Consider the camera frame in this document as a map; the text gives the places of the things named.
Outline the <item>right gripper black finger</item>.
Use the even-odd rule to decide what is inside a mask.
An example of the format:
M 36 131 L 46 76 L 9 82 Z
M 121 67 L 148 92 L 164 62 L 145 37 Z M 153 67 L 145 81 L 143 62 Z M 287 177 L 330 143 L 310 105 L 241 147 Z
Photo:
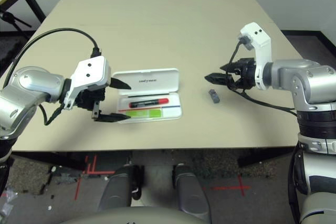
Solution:
M 224 74 L 224 73 L 211 73 L 206 75 L 205 80 L 221 86 L 230 86 L 233 84 L 233 78 L 231 74 Z
M 226 72 L 235 72 L 237 69 L 237 64 L 235 62 L 227 63 L 220 67 L 221 70 Z

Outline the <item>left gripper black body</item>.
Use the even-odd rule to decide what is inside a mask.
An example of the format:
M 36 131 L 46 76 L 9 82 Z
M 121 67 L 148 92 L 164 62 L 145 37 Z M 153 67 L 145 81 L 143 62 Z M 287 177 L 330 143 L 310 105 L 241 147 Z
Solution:
M 97 121 L 100 115 L 100 102 L 105 99 L 105 88 L 99 90 L 83 90 L 81 91 L 76 99 L 75 105 L 79 108 L 88 110 L 92 112 L 92 119 Z

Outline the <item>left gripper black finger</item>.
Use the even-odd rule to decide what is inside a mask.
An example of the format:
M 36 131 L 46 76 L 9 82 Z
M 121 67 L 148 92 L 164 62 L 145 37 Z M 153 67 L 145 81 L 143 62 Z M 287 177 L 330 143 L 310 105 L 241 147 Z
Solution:
M 114 123 L 119 122 L 123 120 L 130 119 L 131 117 L 125 114 L 120 113 L 111 113 L 111 114 L 101 114 L 94 118 L 94 121 L 96 122 L 108 122 L 108 123 Z
M 131 87 L 127 83 L 125 83 L 125 82 L 123 82 L 119 79 L 116 79 L 116 78 L 110 78 L 109 87 L 115 88 L 115 89 L 131 90 Z

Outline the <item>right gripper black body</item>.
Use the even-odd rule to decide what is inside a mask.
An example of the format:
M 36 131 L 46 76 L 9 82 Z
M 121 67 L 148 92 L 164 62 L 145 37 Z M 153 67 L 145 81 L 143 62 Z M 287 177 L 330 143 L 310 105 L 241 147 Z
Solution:
M 241 58 L 235 62 L 237 64 L 237 69 L 235 72 L 228 72 L 233 73 L 239 76 L 238 80 L 233 79 L 233 84 L 229 87 L 237 90 L 250 90 L 255 86 L 255 60 L 254 58 Z

